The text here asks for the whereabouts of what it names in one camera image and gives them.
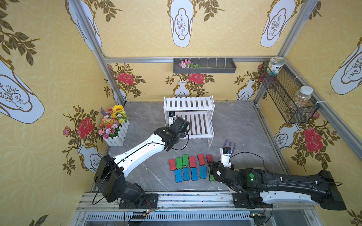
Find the green eraser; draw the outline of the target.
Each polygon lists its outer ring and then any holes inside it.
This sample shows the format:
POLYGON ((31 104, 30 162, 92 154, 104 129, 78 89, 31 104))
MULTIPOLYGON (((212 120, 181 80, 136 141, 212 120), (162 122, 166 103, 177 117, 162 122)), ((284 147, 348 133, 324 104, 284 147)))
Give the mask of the green eraser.
POLYGON ((209 174, 209 180, 210 181, 215 181, 215 178, 213 177, 213 175, 209 174))
POLYGON ((176 163, 176 169, 182 169, 183 168, 183 158, 182 157, 178 157, 175 160, 176 163))
POLYGON ((183 155, 182 158, 182 166, 188 167, 189 166, 189 156, 187 154, 183 155))

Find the blue eraser bottom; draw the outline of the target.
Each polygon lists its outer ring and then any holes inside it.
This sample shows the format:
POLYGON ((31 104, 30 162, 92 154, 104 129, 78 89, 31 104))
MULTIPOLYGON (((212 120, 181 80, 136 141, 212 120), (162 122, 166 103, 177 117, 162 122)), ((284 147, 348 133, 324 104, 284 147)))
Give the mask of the blue eraser bottom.
POLYGON ((183 168, 183 180, 184 181, 190 180, 189 168, 183 168))
POLYGON ((191 168, 191 180, 192 181, 198 181, 198 169, 197 168, 191 168))
POLYGON ((199 177, 201 179, 206 179, 207 178, 207 167, 206 166, 200 166, 200 174, 199 177))
POLYGON ((176 169, 176 170, 174 171, 174 173, 175 173, 175 182, 176 182, 176 183, 180 183, 180 182, 183 181, 182 172, 183 172, 183 171, 182 171, 181 169, 176 169))

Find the green eraser top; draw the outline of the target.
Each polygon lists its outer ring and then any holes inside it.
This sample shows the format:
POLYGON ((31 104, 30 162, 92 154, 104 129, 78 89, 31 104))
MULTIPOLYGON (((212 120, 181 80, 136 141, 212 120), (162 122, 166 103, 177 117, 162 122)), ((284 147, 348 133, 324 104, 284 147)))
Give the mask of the green eraser top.
POLYGON ((187 154, 183 155, 182 158, 182 166, 188 167, 189 166, 189 156, 187 154))
POLYGON ((176 169, 182 169, 183 168, 183 158, 182 157, 178 157, 175 160, 176 163, 176 169))

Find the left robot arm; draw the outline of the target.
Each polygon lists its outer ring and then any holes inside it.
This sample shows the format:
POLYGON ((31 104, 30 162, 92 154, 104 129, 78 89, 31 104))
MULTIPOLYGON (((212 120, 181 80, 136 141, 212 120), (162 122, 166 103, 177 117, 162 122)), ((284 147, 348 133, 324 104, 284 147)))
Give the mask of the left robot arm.
POLYGON ((151 156, 173 149, 181 138, 186 137, 189 125, 189 121, 177 117, 170 126, 156 129, 131 150, 115 157, 109 154, 103 156, 94 177, 97 193, 101 193, 107 202, 120 198, 140 208, 146 201, 146 193, 139 184, 132 184, 125 178, 151 156))

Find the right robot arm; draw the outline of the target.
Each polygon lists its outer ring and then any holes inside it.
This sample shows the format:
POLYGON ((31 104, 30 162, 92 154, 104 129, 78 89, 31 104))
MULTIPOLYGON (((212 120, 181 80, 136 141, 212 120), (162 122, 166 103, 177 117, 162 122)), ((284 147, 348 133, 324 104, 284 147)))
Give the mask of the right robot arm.
POLYGON ((347 209, 337 183, 327 170, 296 176, 254 168, 234 170, 221 162, 209 162, 208 165, 214 179, 232 190, 236 208, 252 210, 272 207, 279 202, 307 202, 325 210, 347 209))

